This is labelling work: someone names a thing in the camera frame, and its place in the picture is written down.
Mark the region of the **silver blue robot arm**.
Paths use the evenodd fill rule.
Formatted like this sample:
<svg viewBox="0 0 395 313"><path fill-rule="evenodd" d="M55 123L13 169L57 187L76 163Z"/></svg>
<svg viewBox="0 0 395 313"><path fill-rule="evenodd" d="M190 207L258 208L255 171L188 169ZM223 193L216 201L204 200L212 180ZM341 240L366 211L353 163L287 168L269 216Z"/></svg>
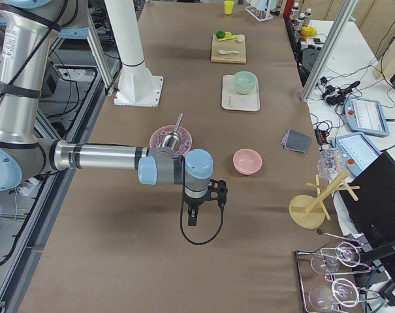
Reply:
<svg viewBox="0 0 395 313"><path fill-rule="evenodd" d="M197 223L205 201L227 202L224 181L212 179L213 159L203 149L175 156L169 147L68 143L38 139L33 129L50 41L87 22L85 1L2 1L7 27L0 62L0 191L46 171L67 168L136 170L145 185L182 186L181 209Z"/></svg>

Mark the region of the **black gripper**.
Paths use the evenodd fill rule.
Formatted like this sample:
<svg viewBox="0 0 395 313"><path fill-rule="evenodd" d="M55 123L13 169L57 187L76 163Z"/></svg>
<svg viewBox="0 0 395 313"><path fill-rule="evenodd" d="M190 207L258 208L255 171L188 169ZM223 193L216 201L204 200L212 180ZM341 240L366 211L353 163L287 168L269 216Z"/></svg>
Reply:
<svg viewBox="0 0 395 313"><path fill-rule="evenodd" d="M223 212L227 203L227 185L224 180L210 179L207 188L202 191L194 192L185 188L183 198L189 207L187 225L196 226L198 208L205 201L216 201L221 212Z"/></svg>

